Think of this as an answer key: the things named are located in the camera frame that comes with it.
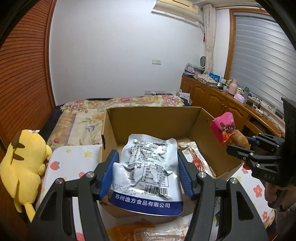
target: metal screw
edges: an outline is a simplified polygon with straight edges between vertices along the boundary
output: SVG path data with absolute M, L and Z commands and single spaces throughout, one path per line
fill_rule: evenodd
M 93 172 L 88 172 L 88 173 L 86 174 L 86 176 L 87 176 L 88 178 L 92 178 L 92 177 L 94 177 L 94 173 L 93 173 Z
M 205 178 L 207 176 L 207 174 L 205 172 L 200 172 L 198 174 L 201 178 Z
M 237 179 L 233 177 L 233 178 L 230 179 L 230 182 L 232 184 L 237 184 Z
M 55 180 L 55 183 L 56 183 L 56 184 L 62 184 L 63 181 L 64 181 L 64 179 L 62 179 L 62 178 L 58 178 L 58 179 Z

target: blue label stripe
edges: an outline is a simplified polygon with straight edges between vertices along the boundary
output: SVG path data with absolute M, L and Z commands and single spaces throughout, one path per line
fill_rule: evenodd
M 139 213 L 178 216 L 183 212 L 183 202 L 155 201 L 114 191 L 109 196 L 109 202 L 117 207 Z

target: pink thermos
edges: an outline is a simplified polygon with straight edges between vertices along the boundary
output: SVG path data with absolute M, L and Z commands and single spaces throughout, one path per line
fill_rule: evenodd
M 235 95 L 237 92 L 237 80 L 233 80 L 229 86 L 228 93 L 231 95 Z

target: wall outlet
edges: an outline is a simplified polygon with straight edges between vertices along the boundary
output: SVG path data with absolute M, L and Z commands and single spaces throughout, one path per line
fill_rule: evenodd
M 144 95 L 151 95 L 153 93 L 153 91 L 145 91 Z
M 161 60 L 153 59 L 152 64 L 161 64 Z
M 156 94 L 164 94 L 165 93 L 165 91 L 153 91 L 153 92 L 155 92 Z

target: ceiling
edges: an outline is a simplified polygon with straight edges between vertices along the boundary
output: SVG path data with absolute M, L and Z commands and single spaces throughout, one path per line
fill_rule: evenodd
M 214 5 L 225 5 L 225 4 L 238 4 L 241 5 L 242 3 L 257 3 L 255 0 L 189 0 L 196 4 L 199 7 L 203 5 L 211 3 Z

